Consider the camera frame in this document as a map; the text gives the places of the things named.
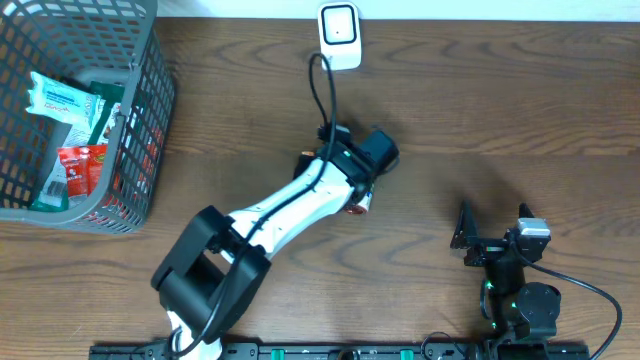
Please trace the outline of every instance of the black cable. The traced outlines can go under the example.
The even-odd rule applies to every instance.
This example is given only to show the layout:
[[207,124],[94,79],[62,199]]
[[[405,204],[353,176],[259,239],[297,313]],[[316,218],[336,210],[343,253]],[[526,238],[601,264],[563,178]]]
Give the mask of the black cable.
[[429,340],[431,340],[433,335],[438,335],[438,334],[448,337],[449,340],[451,341],[451,343],[453,344],[453,346],[456,348],[456,350],[458,350],[458,352],[462,355],[462,357],[465,358],[465,359],[467,358],[467,354],[464,351],[462,351],[460,346],[458,346],[458,344],[455,341],[453,341],[453,339],[451,338],[451,336],[449,336],[449,334],[447,334],[444,331],[434,331],[431,334],[427,335],[427,337],[424,338],[424,341],[422,342],[422,345],[420,345],[420,354],[422,355],[422,357],[425,360],[431,360],[431,358],[427,356],[425,350],[426,350],[427,344],[429,343]]
[[[327,114],[324,111],[324,107],[322,107],[322,103],[318,98],[318,93],[316,92],[316,87],[313,83],[313,64],[316,58],[318,57],[322,59],[322,61],[325,64],[325,67],[327,68],[327,77],[329,79],[329,90],[331,92],[331,118],[330,118],[331,122],[329,124],[327,124]],[[331,126],[331,133],[329,135],[329,145],[327,145],[327,151],[325,152],[324,158],[322,159],[322,166],[320,167],[320,171],[318,172],[318,175],[315,177],[315,179],[313,179],[313,181],[309,185],[307,185],[304,189],[300,190],[299,192],[297,192],[287,200],[274,206],[271,210],[267,211],[266,214],[262,215],[260,219],[258,219],[258,221],[256,221],[256,223],[253,225],[253,227],[251,228],[251,230],[249,230],[249,233],[247,234],[247,237],[246,237],[247,242],[251,240],[251,238],[256,233],[256,231],[262,228],[262,225],[264,225],[264,223],[267,222],[267,220],[269,220],[269,218],[273,216],[273,214],[277,213],[285,206],[291,204],[302,195],[311,191],[320,182],[320,179],[322,179],[322,176],[324,175],[324,171],[327,168],[327,164],[329,162],[329,156],[331,156],[331,153],[333,152],[333,144],[335,143],[336,122],[337,122],[336,114],[338,111],[337,110],[338,104],[336,100],[336,87],[333,82],[333,73],[331,72],[331,65],[329,64],[329,60],[327,60],[327,58],[322,53],[314,53],[313,55],[311,55],[311,58],[309,59],[309,86],[311,86],[311,93],[313,94],[313,98],[316,101],[316,104],[318,104],[318,108],[320,108],[320,112],[322,113],[325,129],[327,125]]]
[[222,302],[226,299],[228,287],[229,287],[228,282],[225,281],[222,285],[222,289],[220,289],[220,296],[216,301],[216,305],[213,308],[213,311],[211,311],[211,315],[209,315],[209,318],[207,319],[207,322],[205,323],[204,328],[202,328],[202,331],[200,332],[200,334],[195,339],[193,339],[193,341],[191,342],[191,344],[189,344],[189,346],[187,346],[182,350],[174,352],[173,342],[176,336],[180,336],[180,334],[182,333],[182,327],[178,327],[177,329],[171,332],[171,335],[169,335],[169,337],[167,338],[167,359],[179,359],[189,354],[191,351],[193,351],[193,349],[196,348],[196,346],[198,346],[202,342],[202,340],[205,337],[205,334],[209,331],[209,328],[211,327],[213,320],[218,314],[218,309],[220,308],[220,304],[222,304]]
[[607,336],[607,339],[604,341],[604,343],[600,346],[600,348],[591,356],[591,360],[596,360],[597,358],[600,357],[600,355],[602,355],[602,353],[607,349],[607,347],[611,344],[611,342],[613,341],[613,339],[616,337],[616,335],[618,334],[618,330],[620,330],[620,326],[622,325],[622,308],[620,307],[620,304],[618,303],[618,301],[611,295],[609,295],[608,293],[606,293],[604,290],[601,290],[589,283],[586,283],[584,281],[572,278],[571,276],[567,276],[564,274],[561,274],[559,272],[553,271],[553,270],[549,270],[547,268],[544,268],[540,265],[536,265],[534,263],[532,263],[531,261],[529,261],[527,258],[525,258],[522,253],[520,253],[520,250],[518,249],[518,245],[515,242],[512,242],[510,245],[511,249],[513,250],[513,252],[516,254],[516,256],[518,257],[518,259],[520,260],[520,262],[522,262],[523,264],[531,267],[532,269],[541,271],[545,274],[557,277],[558,279],[562,279],[565,281],[568,281],[570,283],[573,283],[575,285],[581,286],[587,290],[591,290],[594,293],[602,296],[603,298],[609,300],[613,306],[616,308],[616,323],[613,326],[613,329],[611,330],[611,332],[609,333],[609,336]]

